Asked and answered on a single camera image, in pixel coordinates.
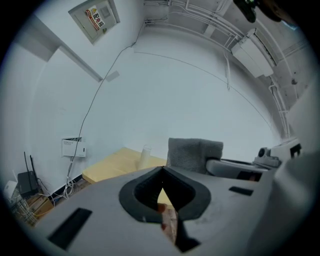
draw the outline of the poster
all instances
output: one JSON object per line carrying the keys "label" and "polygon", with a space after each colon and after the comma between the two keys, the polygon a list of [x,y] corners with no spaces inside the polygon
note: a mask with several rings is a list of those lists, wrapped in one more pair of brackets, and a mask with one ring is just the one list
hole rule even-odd
{"label": "poster", "polygon": [[85,12],[97,31],[105,24],[95,5],[91,6]]}

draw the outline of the black opening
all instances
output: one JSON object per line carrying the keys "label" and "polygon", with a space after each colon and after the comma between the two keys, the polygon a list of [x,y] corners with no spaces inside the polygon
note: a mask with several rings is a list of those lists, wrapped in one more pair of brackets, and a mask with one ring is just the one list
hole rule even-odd
{"label": "black opening", "polygon": [[246,189],[246,188],[242,188],[242,187],[238,187],[238,186],[232,186],[229,188],[229,190],[232,192],[236,192],[238,194],[246,195],[246,196],[251,196],[252,193],[254,192],[251,189]]}

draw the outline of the wooden board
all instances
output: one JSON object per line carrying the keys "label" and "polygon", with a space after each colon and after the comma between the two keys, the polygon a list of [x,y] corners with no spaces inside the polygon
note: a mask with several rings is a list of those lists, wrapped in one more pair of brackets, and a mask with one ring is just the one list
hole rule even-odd
{"label": "wooden board", "polygon": [[[140,161],[141,153],[126,147],[107,156],[100,162],[88,167],[82,172],[82,177],[93,184],[99,181],[111,179],[121,175],[136,172]],[[155,156],[150,156],[146,168],[165,166],[167,160]],[[170,208],[171,202],[162,189],[158,198],[158,203],[166,204]]]}

